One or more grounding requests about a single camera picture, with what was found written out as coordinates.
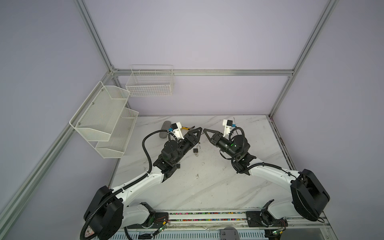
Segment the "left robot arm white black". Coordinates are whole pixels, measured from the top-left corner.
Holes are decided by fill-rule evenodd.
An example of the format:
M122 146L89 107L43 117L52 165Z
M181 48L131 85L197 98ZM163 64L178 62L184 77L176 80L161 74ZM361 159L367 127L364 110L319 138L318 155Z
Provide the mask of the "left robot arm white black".
M156 161L152 161L146 148L147 135L142 141L143 151L148 159L149 169L141 176L114 189L103 186L95 193L84 214L85 223L80 232L81 240L110 239L120 228L131 225L150 224L155 211L147 203L132 206L131 203L148 189L169 179L180 167L181 159L199 142L203 129L196 128L177 137L173 131L165 133L173 136L164 144Z

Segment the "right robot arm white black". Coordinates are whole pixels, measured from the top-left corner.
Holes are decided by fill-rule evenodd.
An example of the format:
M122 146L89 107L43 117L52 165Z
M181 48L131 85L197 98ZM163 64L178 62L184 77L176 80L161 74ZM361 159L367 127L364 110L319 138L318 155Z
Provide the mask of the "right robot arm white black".
M283 218L301 216L311 222L321 222L321 214L330 196L316 175L307 169L294 171L263 162L249 153L250 144L242 128L234 128L228 138L219 131L204 129L208 141L219 148L220 154L231 162L237 174L267 180L290 193L282 200L269 200L260 210L261 225L271 227Z

